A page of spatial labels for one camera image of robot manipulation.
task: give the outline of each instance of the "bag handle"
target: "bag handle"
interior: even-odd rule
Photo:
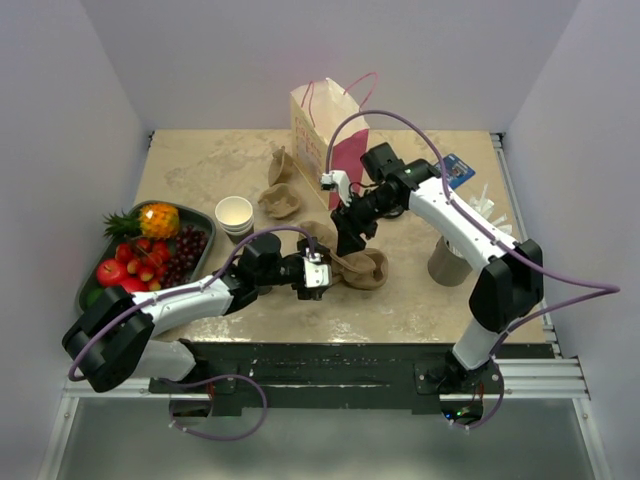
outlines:
[[[370,76],[374,76],[375,79],[373,80],[373,86],[371,87],[371,90],[369,90],[369,93],[367,93],[367,96],[364,97],[364,100],[360,103],[360,110],[362,110],[362,107],[365,103],[367,103],[367,100],[369,100],[369,97],[371,96],[371,94],[373,93],[373,91],[376,89],[376,87],[378,86],[378,72],[369,72],[364,74],[363,76],[361,76],[358,80],[356,80],[355,82],[353,82],[351,85],[349,85],[347,88],[344,89],[344,93],[343,95],[346,95],[347,92],[352,88],[355,87],[358,83],[360,83],[362,80],[364,80],[367,77]]]
[[[369,100],[369,97],[378,86],[378,72],[366,73],[363,76],[361,76],[359,79],[357,79],[355,82],[353,82],[351,85],[349,85],[347,88],[344,89],[343,95],[346,95],[351,88],[355,87],[358,83],[360,83],[365,78],[368,78],[371,76],[375,77],[373,80],[373,86],[371,87],[371,90],[369,90],[369,93],[367,93],[367,96],[364,97],[364,100],[360,103],[359,105],[360,110],[362,110],[362,106],[367,102],[367,100]],[[309,105],[307,107],[307,111],[309,112],[309,118],[311,118],[311,124],[313,125],[313,128],[316,127],[316,122],[313,119],[313,114],[311,113],[311,102],[313,100],[313,93],[315,91],[314,83],[315,82],[313,80],[309,82],[309,85],[307,85],[307,90],[305,90],[304,95],[302,96],[302,102],[300,102],[300,108],[304,108],[304,101],[307,98],[307,94],[309,93],[309,90],[311,90],[311,95],[309,95]]]

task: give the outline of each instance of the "gray floor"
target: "gray floor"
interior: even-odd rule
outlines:
[[[233,433],[258,416],[207,420]],[[167,427],[166,400],[84,399],[60,479],[591,479],[571,401],[508,400],[465,434],[397,411],[271,410],[253,437],[201,440]]]

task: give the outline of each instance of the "shopping bag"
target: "shopping bag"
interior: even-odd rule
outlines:
[[[364,100],[358,104],[349,90],[367,77],[374,76],[374,84]],[[367,73],[346,89],[326,78],[309,82],[291,92],[291,133],[294,163],[323,204],[333,210],[339,202],[338,194],[320,188],[329,141],[344,119],[360,111],[378,82],[376,72]],[[353,190],[358,191],[364,169],[360,157],[367,150],[369,125],[364,117],[352,120],[341,131],[333,145],[331,170],[344,170]]]

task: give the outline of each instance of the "wooden table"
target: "wooden table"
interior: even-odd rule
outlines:
[[[456,192],[465,200],[480,197],[486,183],[495,202],[492,218],[513,212],[507,199],[490,136],[486,132],[427,132],[444,154],[455,153],[476,175]],[[369,146],[387,141],[406,162],[433,154],[413,132],[372,131]],[[257,200],[267,185],[271,152],[285,145],[288,130],[159,130],[149,149],[137,202],[156,199],[183,204],[214,218],[218,201],[229,195],[249,199],[256,230],[275,224],[297,225],[303,220],[331,223],[328,212],[296,172],[290,183],[303,194],[303,207],[284,221],[275,221]],[[298,301],[290,287],[276,287],[248,308],[235,314],[206,318],[163,334],[160,339],[253,342],[456,342],[471,314],[467,301],[474,274],[459,287],[447,288],[431,280],[427,260],[440,237],[430,225],[407,213],[396,220],[381,220],[369,242],[389,258],[389,279],[375,291],[359,291],[338,284],[321,302]],[[295,249],[296,233],[278,233],[283,254]],[[514,236],[518,237],[514,225]],[[205,272],[220,267],[233,248],[219,230]],[[509,341],[544,342],[541,323],[533,321]]]

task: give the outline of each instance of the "fruit bowl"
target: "fruit bowl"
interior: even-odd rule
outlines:
[[[150,200],[148,202],[139,203],[138,205],[136,205],[131,209],[130,213],[136,212],[140,210],[142,207],[144,207],[145,205],[148,205],[151,203],[158,203],[158,201]],[[197,280],[198,278],[201,277],[202,269],[204,268],[204,264],[207,261],[207,255],[209,254],[209,252],[211,251],[211,247],[213,246],[213,240],[216,235],[216,226],[213,223],[213,220],[211,219],[211,217],[203,213],[200,213],[192,208],[184,207],[182,205],[177,205],[175,203],[165,202],[164,200],[162,201],[162,203],[168,203],[169,205],[173,205],[178,209],[178,213],[180,215],[181,230],[187,225],[193,225],[195,230],[205,232],[206,236],[208,237],[207,245],[202,255],[200,256],[200,259],[198,260],[196,266],[194,267],[193,272],[191,273],[190,281]],[[103,261],[109,258],[113,258],[116,254],[116,248],[118,247],[119,244],[121,244],[124,241],[125,241],[124,238],[111,239],[109,241],[109,244],[103,250],[100,257],[98,257],[98,259],[96,260],[96,263],[94,264],[93,268],[91,268],[91,270],[89,271],[89,274],[87,275],[85,281],[82,283],[80,289],[78,290],[78,293],[76,294],[75,306],[78,314],[82,314],[86,310],[87,297],[89,296],[89,294],[94,290],[96,290],[97,288],[100,288],[100,284],[96,279],[96,270],[98,269],[98,266]],[[176,247],[175,240],[169,239],[167,240],[167,244],[169,246],[169,250],[171,251],[171,253],[172,254],[175,253],[175,247]]]

